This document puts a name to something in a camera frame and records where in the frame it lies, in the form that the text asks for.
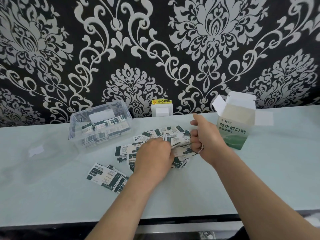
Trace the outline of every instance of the right hand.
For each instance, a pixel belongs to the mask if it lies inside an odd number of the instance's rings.
[[[224,152],[230,150],[221,137],[218,128],[207,121],[200,114],[193,114],[194,120],[190,121],[191,125],[198,126],[197,129],[191,130],[191,149],[198,152],[203,145],[203,150],[199,155],[209,164],[214,165],[215,161],[224,155]]]

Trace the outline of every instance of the plastic storage box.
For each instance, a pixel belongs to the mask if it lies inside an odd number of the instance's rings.
[[[71,115],[69,140],[78,149],[91,148],[129,133],[131,122],[132,117],[123,100],[102,104]]]

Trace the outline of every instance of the hand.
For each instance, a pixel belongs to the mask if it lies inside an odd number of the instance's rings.
[[[194,120],[190,121],[191,125],[198,126],[191,131],[191,148],[198,152],[203,145],[203,150],[199,155],[209,164],[214,165],[215,161],[222,157],[225,151],[230,150],[221,137],[218,128],[207,121],[200,114],[193,114]]]
[[[171,144],[160,137],[152,138],[138,150],[133,175],[154,188],[165,178],[173,161]]]

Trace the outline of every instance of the clear plastic container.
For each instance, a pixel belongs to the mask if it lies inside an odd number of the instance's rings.
[[[96,124],[92,123],[90,115],[102,111],[104,111],[102,113],[106,113],[111,109],[114,116],[118,117],[119,120],[115,119],[116,122],[113,120],[109,125],[108,123],[105,123],[105,125],[102,123],[103,128],[94,126]],[[130,133],[131,124],[132,117],[126,103],[123,100],[113,101],[73,113],[70,117],[69,140],[73,141],[78,149],[91,148],[115,137]]]

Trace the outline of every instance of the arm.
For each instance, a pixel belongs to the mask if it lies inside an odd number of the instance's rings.
[[[194,114],[192,149],[217,171],[250,239],[320,239],[312,226],[266,186],[223,141],[217,127]]]
[[[150,139],[138,150],[134,173],[86,240],[133,239],[142,212],[155,187],[171,168],[171,145]]]

